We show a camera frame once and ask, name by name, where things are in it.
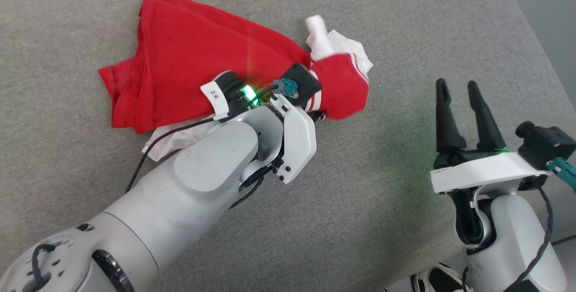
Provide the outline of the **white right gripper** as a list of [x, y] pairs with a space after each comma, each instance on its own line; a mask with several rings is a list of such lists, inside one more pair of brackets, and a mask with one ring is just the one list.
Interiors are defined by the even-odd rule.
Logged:
[[[470, 106], [477, 120], [479, 138], [477, 149], [495, 151], [506, 148], [506, 142], [476, 81], [469, 81], [468, 95]], [[455, 124], [450, 107], [451, 102], [452, 98], [445, 79], [438, 79], [436, 81], [436, 151], [440, 154], [467, 148], [466, 140], [459, 134]], [[550, 175], [550, 171], [535, 169], [517, 152], [501, 153], [430, 171], [432, 187], [436, 193], [540, 175]]]

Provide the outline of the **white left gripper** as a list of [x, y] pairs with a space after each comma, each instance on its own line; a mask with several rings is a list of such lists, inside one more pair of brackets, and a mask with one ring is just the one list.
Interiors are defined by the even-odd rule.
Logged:
[[289, 184], [314, 156], [317, 149], [315, 122], [325, 120], [326, 115], [319, 110], [308, 115], [281, 94], [272, 94], [270, 103], [283, 117], [283, 163], [276, 174], [283, 183]]

